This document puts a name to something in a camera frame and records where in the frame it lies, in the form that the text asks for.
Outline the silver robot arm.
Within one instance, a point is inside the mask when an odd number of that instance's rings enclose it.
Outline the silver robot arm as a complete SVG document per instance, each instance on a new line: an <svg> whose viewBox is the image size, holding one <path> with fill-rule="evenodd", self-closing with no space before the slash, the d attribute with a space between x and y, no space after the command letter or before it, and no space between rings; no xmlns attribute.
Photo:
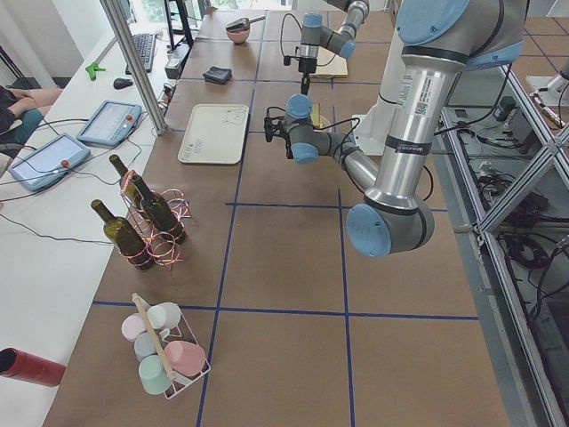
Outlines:
<svg viewBox="0 0 569 427"><path fill-rule="evenodd" d="M368 1L327 1L343 10L346 17L338 31L323 24L319 13L306 13L301 26L299 67L302 74L301 94L309 94L310 76L317 71L317 55L320 47L348 60L356 49L357 30L365 22L370 7Z"/></svg>
<svg viewBox="0 0 569 427"><path fill-rule="evenodd" d="M347 230L361 254L382 257L425 245L434 218L416 193L442 107L456 76L510 64L520 55L526 1L405 1L395 32L404 64L380 162L347 133L327 133L311 120L306 92L292 96L280 117L265 117L267 140L285 142L287 156L308 164L332 157L363 191Z"/></svg>

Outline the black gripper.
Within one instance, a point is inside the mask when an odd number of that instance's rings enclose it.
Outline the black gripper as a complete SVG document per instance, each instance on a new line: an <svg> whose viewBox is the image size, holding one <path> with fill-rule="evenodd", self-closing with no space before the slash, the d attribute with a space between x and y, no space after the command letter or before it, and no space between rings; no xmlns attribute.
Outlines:
<svg viewBox="0 0 569 427"><path fill-rule="evenodd" d="M285 117L266 115L264 117L264 134L266 142L272 142L275 137L285 141L286 149L289 149L289 136L285 130Z"/></svg>
<svg viewBox="0 0 569 427"><path fill-rule="evenodd" d="M298 71L302 74L301 94L309 93L310 75L317 71L317 58L298 56Z"/></svg>

